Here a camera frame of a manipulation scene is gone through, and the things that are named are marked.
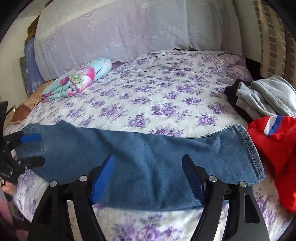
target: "stitching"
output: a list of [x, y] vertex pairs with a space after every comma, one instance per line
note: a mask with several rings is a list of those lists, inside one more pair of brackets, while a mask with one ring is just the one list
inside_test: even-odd
[[237, 128], [237, 129], [239, 130], [239, 132], [242, 134], [242, 136], [243, 136], [243, 138], [244, 138], [244, 140], [245, 140], [245, 142], [246, 142], [246, 144], [247, 144], [247, 147], [248, 147], [248, 149], [249, 149], [249, 151], [250, 151], [250, 153], [251, 153], [251, 155], [252, 155], [253, 162], [254, 162], [254, 164], [255, 164], [255, 166], [256, 166], [256, 168], [257, 168], [257, 171], [258, 171], [258, 173], [259, 173], [259, 177], [260, 177], [260, 181], [261, 181], [262, 177], [261, 177], [261, 174], [260, 174], [260, 172], [259, 172], [259, 168], [258, 168], [258, 166], [257, 166], [257, 163], [255, 162], [255, 157], [254, 157], [253, 153], [251, 152], [251, 149], [250, 149], [250, 147], [249, 147], [249, 145], [248, 145], [248, 143], [247, 143], [247, 140], [246, 140], [246, 138], [245, 138], [243, 132], [242, 132], [237, 126], [234, 126], [234, 127]]
[[[32, 131], [33, 130], [33, 126], [26, 126], [26, 130]], [[42, 137], [41, 141], [44, 141], [47, 143], [47, 136]], [[28, 151], [27, 149], [25, 149], [25, 153], [27, 153], [29, 155], [29, 157], [35, 156], [35, 155], [40, 155], [41, 153], [45, 152], [47, 150], [46, 145], [42, 145], [41, 146], [41, 150], [38, 151]]]

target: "blue stripe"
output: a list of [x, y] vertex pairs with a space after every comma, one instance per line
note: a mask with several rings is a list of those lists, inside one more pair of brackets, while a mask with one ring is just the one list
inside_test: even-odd
[[41, 141], [42, 136], [40, 134], [23, 135], [20, 140], [21, 142]]
[[274, 125], [272, 126], [270, 132], [268, 133], [268, 136], [273, 135], [277, 132], [277, 130], [279, 129], [279, 126], [281, 125], [283, 118], [284, 118], [283, 115], [277, 116], [276, 121], [274, 122]]

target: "folded towel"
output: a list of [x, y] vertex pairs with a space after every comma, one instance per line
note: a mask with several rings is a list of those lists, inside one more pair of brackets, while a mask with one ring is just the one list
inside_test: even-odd
[[273, 108], [258, 91], [248, 88], [242, 82], [239, 83], [237, 89], [237, 106], [245, 110], [253, 120], [276, 115]]
[[45, 165], [33, 171], [49, 182], [73, 182], [112, 154], [115, 172], [99, 201], [109, 207], [150, 211], [200, 207], [182, 170], [184, 154], [223, 182], [243, 180], [251, 186], [265, 178], [258, 152], [240, 125], [199, 138], [76, 128], [64, 121], [53, 126], [31, 124], [23, 131], [40, 133], [42, 140], [22, 143], [17, 154], [43, 156]]
[[279, 115], [296, 117], [296, 91], [279, 76], [253, 81], [251, 86], [258, 91]]
[[51, 101], [79, 94], [86, 87], [108, 73], [111, 68], [111, 60], [106, 58], [95, 59], [57, 78], [43, 91], [42, 95], [45, 101]]
[[29, 99], [16, 109], [11, 119], [12, 124], [20, 124], [27, 118], [31, 111], [43, 100], [43, 90], [53, 83], [53, 81], [54, 80], [49, 80], [41, 84], [39, 88], [29, 97]]

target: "human hand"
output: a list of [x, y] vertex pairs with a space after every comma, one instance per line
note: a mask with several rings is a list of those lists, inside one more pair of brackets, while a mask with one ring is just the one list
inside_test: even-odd
[[16, 187], [14, 184], [6, 181], [5, 185], [2, 186], [2, 190], [7, 194], [12, 195], [16, 191]]

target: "blue fabric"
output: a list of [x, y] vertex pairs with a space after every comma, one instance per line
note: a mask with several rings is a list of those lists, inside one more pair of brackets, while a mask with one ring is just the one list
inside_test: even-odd
[[53, 126], [31, 124], [23, 130], [42, 140], [16, 148], [20, 157], [42, 155], [45, 165], [34, 172], [47, 181], [73, 182], [101, 165], [108, 154], [116, 159], [114, 174], [100, 203], [116, 208], [170, 211], [200, 207], [183, 173], [189, 154], [209, 175], [253, 185], [265, 178], [258, 152], [240, 125], [199, 138], [76, 128], [60, 121]]
[[34, 41], [35, 37], [32, 37], [25, 45], [24, 49], [27, 72], [25, 80], [31, 94], [34, 93], [42, 83], [45, 82], [35, 61]]
[[270, 132], [268, 133], [268, 137], [270, 137], [271, 135], [273, 135], [273, 134], [275, 134], [277, 132], [277, 130], [281, 126], [281, 122], [282, 122], [283, 118], [284, 118], [283, 115], [278, 115], [276, 117], [276, 121], [274, 122]]

